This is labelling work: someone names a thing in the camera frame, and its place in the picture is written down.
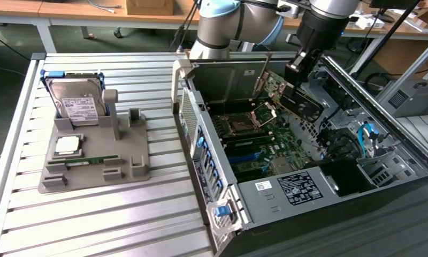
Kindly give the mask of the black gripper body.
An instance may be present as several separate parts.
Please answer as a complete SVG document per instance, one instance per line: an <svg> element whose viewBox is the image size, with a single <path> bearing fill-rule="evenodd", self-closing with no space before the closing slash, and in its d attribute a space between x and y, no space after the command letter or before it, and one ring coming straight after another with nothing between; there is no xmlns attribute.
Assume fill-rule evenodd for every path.
<svg viewBox="0 0 428 257"><path fill-rule="evenodd" d="M312 52L314 50L325 51L332 49L348 22L349 17L337 19L322 16L316 12L305 11L296 33L301 43L300 50Z"/></svg>

